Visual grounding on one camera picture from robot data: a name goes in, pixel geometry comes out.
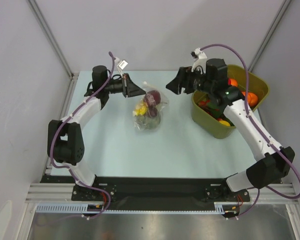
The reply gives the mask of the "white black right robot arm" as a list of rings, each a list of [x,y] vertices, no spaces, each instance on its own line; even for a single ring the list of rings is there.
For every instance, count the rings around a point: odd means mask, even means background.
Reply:
[[[245,171],[226,178],[228,189],[262,189],[284,178],[290,171],[295,152],[283,147],[256,119],[249,105],[245,104],[242,91],[229,83],[228,66],[220,58],[206,62],[205,72],[192,67],[180,67],[176,77],[166,85],[174,94],[206,93],[211,102],[238,129],[250,147],[256,163]]]

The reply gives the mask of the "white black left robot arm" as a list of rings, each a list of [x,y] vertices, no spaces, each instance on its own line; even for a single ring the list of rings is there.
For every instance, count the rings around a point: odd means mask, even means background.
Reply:
[[[145,95],[129,74],[113,74],[104,65],[93,67],[83,101],[68,116],[48,124],[47,155],[56,169],[66,169],[80,186],[92,186],[96,175],[84,161],[85,145],[82,130],[107,104],[111,94],[125,98]]]

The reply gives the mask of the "clear zip top bag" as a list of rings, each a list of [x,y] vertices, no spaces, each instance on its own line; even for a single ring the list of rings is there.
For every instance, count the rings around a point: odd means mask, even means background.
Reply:
[[[169,99],[159,88],[146,81],[141,89],[145,95],[132,111],[134,127],[139,131],[156,131],[162,123],[163,109],[169,105]]]

